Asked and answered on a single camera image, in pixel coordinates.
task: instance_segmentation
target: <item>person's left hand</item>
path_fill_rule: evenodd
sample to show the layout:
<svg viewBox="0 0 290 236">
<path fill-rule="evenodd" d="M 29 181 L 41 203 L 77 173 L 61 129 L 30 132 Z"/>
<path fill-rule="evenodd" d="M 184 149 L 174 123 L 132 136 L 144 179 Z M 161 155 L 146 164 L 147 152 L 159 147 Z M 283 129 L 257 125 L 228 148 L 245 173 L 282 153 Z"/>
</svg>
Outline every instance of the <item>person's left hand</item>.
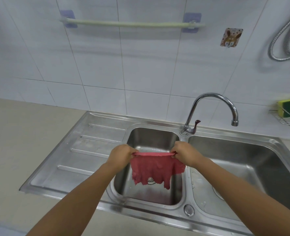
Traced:
<svg viewBox="0 0 290 236">
<path fill-rule="evenodd" d="M 127 144 L 116 146 L 112 149 L 107 164 L 116 172 L 120 172 L 132 159 L 132 153 L 138 150 L 130 147 Z"/>
</svg>

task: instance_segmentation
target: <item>faucet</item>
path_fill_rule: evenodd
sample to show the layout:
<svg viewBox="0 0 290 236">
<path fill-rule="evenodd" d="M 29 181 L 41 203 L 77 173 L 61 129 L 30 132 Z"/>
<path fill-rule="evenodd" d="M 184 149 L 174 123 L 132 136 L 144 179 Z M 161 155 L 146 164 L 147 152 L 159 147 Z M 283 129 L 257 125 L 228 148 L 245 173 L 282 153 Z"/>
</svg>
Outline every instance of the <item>faucet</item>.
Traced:
<svg viewBox="0 0 290 236">
<path fill-rule="evenodd" d="M 192 105 L 192 108 L 191 108 L 191 111 L 190 111 L 190 114 L 186 120 L 186 123 L 184 124 L 183 126 L 183 129 L 180 131 L 180 134 L 182 136 L 187 136 L 188 133 L 189 134 L 195 134 L 196 132 L 196 125 L 198 123 L 200 123 L 201 121 L 200 120 L 196 120 L 195 121 L 195 125 L 194 125 L 194 128 L 190 128 L 189 127 L 189 124 L 190 124 L 190 121 L 191 121 L 191 118 L 192 118 L 192 115 L 194 113 L 194 110 L 196 108 L 196 105 L 198 104 L 198 102 L 205 98 L 205 97 L 215 97 L 215 98 L 218 98 L 222 101 L 224 101 L 230 108 L 231 112 L 232 112 L 232 121 L 231 121 L 231 125 L 234 126 L 234 127 L 237 127 L 239 125 L 239 119 L 238 119 L 238 111 L 235 107 L 235 105 L 228 99 L 226 98 L 225 96 L 219 94 L 219 93 L 203 93 L 201 94 L 200 96 L 198 96 L 195 100 L 194 100 L 194 103 Z"/>
</svg>

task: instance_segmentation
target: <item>person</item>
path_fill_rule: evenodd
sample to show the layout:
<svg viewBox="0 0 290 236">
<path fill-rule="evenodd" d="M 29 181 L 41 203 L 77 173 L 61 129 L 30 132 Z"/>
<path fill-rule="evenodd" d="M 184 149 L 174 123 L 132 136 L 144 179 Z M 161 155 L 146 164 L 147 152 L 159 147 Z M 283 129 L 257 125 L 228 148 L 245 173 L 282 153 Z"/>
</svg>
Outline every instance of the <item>person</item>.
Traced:
<svg viewBox="0 0 290 236">
<path fill-rule="evenodd" d="M 60 200 L 27 236 L 80 236 L 110 181 L 130 162 L 134 152 L 138 151 L 126 144 L 116 146 L 107 162 Z M 189 143 L 177 141 L 171 152 L 198 170 L 254 235 L 290 236 L 288 208 L 202 156 Z"/>
</svg>

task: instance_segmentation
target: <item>cartoon rabbit sticker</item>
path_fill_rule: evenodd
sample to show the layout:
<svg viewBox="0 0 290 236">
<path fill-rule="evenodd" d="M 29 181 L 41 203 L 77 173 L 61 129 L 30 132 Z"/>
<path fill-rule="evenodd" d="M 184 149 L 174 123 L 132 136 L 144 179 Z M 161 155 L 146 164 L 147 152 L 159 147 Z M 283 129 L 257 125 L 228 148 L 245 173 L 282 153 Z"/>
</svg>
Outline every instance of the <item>cartoon rabbit sticker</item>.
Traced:
<svg viewBox="0 0 290 236">
<path fill-rule="evenodd" d="M 236 47 L 239 41 L 239 38 L 242 34 L 243 29 L 231 29 L 227 28 L 225 34 L 220 43 L 221 46 L 225 47 Z"/>
</svg>

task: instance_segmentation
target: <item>pink cloth edge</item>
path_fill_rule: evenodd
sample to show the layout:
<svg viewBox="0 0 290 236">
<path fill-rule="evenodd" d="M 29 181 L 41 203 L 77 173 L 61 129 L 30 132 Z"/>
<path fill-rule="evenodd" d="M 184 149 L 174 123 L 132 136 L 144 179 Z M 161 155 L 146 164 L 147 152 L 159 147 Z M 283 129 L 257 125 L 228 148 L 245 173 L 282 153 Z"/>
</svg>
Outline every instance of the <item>pink cloth edge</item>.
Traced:
<svg viewBox="0 0 290 236">
<path fill-rule="evenodd" d="M 174 156 L 176 152 L 134 152 L 134 156 Z"/>
</svg>

